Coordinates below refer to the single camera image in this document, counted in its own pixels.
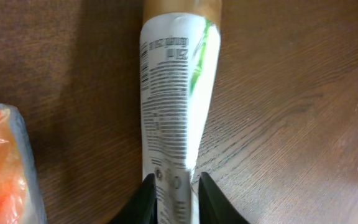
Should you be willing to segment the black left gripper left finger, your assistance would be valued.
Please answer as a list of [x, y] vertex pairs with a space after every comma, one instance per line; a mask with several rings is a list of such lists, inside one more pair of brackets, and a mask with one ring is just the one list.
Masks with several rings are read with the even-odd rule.
[[142, 185], [108, 224], [157, 224], [155, 175], [148, 174]]

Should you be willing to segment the orange tissue pack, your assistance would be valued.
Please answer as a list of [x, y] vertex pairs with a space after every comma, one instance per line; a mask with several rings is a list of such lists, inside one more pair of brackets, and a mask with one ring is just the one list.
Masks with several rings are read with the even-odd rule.
[[23, 117], [0, 103], [0, 223], [47, 223]]

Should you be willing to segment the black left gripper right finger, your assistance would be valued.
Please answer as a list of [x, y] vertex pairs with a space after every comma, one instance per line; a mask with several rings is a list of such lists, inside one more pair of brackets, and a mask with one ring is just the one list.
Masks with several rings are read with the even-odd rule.
[[250, 224], [207, 172], [200, 175], [198, 197], [200, 224]]

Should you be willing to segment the white tube with brown cap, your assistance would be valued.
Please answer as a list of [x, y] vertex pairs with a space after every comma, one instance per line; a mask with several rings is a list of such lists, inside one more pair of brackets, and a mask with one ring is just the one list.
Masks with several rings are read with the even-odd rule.
[[159, 223], [198, 223], [191, 186], [221, 46], [221, 0], [146, 0], [140, 32], [142, 173]]

